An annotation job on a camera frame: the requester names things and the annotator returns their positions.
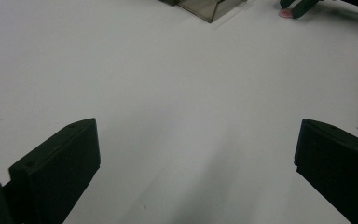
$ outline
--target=black object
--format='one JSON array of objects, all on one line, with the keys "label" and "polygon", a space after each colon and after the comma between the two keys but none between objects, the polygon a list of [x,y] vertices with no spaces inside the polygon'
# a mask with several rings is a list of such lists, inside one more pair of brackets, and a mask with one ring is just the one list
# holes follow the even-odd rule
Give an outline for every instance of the black object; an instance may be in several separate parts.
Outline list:
[{"label": "black object", "polygon": [[304,119],[295,165],[351,223],[358,223],[358,138],[332,125]]},{"label": "black object", "polygon": [[100,163],[95,119],[64,127],[8,169],[0,224],[63,223]]},{"label": "black object", "polygon": [[[358,0],[343,0],[344,2],[358,6]],[[282,8],[289,8],[295,0],[281,0],[280,4]],[[313,6],[315,6],[319,0],[301,0],[297,5],[293,7],[292,15],[294,19],[302,17]]]}]

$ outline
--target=white table surface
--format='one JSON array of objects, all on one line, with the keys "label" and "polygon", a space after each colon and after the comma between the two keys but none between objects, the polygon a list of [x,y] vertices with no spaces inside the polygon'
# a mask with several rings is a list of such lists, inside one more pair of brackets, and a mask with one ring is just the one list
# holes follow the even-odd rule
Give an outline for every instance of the white table surface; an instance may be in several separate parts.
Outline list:
[{"label": "white table surface", "polygon": [[96,118],[102,166],[65,223],[348,223],[293,161],[303,118],[358,134],[358,7],[278,11],[0,0],[0,182]]}]

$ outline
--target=white surface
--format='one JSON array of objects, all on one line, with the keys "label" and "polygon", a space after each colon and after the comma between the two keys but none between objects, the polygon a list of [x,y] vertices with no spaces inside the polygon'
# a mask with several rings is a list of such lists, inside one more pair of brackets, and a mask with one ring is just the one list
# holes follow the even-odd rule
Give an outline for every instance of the white surface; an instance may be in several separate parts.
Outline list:
[{"label": "white surface", "polygon": [[357,135],[358,7],[0,0],[0,181],[95,117],[102,167],[65,223],[348,223],[293,157],[303,118]]}]

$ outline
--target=transparent plastic box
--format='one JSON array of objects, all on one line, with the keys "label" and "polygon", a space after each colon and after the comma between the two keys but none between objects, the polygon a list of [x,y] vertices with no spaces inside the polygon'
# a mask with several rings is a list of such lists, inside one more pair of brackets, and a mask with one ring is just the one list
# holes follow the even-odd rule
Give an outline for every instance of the transparent plastic box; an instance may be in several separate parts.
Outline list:
[{"label": "transparent plastic box", "polygon": [[179,0],[177,5],[207,22],[213,22],[246,0]]}]

